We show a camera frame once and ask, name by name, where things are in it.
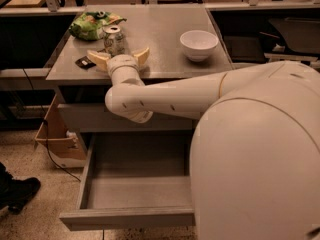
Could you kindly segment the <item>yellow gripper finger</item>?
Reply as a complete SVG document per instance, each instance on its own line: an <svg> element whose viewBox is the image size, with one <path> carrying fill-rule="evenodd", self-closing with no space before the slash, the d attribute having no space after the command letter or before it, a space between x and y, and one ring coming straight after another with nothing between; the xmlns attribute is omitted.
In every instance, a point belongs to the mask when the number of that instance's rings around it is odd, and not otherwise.
<svg viewBox="0 0 320 240"><path fill-rule="evenodd" d="M149 53L150 53L150 49L149 48L145 48L143 50L139 50L139 51L133 52L132 55L136 59L137 64L139 66L142 66L147 61L147 59L149 57Z"/></svg>
<svg viewBox="0 0 320 240"><path fill-rule="evenodd" d="M107 71L107 62L111 59L111 55L104 52L98 52L93 50L87 51L87 57L92 61L99 69Z"/></svg>

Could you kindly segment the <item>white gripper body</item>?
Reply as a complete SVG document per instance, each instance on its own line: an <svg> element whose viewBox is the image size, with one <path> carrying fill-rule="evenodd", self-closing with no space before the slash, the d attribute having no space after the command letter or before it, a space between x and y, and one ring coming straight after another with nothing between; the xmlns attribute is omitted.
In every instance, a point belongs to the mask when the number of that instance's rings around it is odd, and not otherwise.
<svg viewBox="0 0 320 240"><path fill-rule="evenodd" d="M136 59L130 55L117 55L107 62L107 72L113 85L122 83L143 86L140 68Z"/></svg>

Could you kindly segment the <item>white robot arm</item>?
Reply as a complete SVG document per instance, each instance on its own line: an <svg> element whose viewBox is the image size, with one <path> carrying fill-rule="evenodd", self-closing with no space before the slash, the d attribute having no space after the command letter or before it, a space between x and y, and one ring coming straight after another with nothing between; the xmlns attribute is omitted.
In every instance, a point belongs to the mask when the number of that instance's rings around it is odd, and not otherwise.
<svg viewBox="0 0 320 240"><path fill-rule="evenodd" d="M190 154L199 240L319 240L320 73L278 61L146 85L143 56L94 55L108 110L197 120Z"/></svg>

